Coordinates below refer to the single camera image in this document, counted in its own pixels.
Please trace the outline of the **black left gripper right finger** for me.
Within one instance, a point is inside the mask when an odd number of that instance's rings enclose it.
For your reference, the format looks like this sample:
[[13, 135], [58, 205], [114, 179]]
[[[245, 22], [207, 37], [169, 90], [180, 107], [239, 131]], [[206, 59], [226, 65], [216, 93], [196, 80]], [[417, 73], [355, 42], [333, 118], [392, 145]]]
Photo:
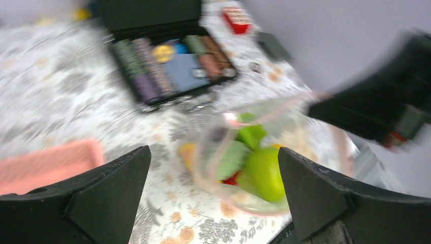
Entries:
[[430, 243], [430, 199], [378, 188], [281, 148], [292, 221], [273, 243]]

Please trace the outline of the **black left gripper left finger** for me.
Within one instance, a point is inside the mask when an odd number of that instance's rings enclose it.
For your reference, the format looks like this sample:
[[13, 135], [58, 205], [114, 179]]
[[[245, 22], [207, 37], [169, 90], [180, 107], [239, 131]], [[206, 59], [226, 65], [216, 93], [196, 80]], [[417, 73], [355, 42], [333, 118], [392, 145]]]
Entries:
[[1, 196], [1, 243], [128, 243], [150, 161], [141, 146], [24, 195]]

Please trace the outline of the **clear zip top bag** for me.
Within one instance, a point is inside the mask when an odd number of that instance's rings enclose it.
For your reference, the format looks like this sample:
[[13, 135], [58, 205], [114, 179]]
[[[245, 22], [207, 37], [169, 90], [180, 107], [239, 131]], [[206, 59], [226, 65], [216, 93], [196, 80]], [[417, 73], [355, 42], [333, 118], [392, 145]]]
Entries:
[[289, 211], [278, 153], [282, 147], [350, 175], [355, 145], [339, 128], [307, 116], [322, 93], [305, 92], [217, 111], [208, 103], [187, 113], [178, 154], [193, 183], [228, 206], [258, 216]]

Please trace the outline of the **green pear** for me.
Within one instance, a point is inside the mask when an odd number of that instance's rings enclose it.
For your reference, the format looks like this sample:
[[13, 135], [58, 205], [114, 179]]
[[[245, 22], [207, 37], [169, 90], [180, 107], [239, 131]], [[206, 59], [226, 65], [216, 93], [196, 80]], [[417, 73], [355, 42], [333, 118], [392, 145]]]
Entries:
[[267, 202], [279, 202], [286, 196], [278, 162], [279, 149], [260, 148], [246, 158], [238, 186]]

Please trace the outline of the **red orange mango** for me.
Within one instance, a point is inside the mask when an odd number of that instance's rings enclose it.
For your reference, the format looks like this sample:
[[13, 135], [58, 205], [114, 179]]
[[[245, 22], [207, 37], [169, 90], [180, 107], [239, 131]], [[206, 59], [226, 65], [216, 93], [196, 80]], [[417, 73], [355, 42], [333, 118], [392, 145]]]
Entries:
[[237, 178], [238, 178], [239, 175], [241, 175], [241, 171], [237, 171], [236, 173], [234, 173], [232, 176], [230, 176], [227, 179], [220, 180], [219, 183], [226, 184], [226, 185], [237, 186], [238, 185]]

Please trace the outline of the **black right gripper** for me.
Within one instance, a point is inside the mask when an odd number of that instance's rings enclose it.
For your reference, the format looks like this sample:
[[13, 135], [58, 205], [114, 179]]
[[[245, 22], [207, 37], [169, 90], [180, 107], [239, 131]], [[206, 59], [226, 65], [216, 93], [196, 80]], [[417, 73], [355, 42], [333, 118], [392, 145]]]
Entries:
[[415, 139], [430, 124], [430, 34], [409, 33], [380, 69], [307, 114], [384, 148]]

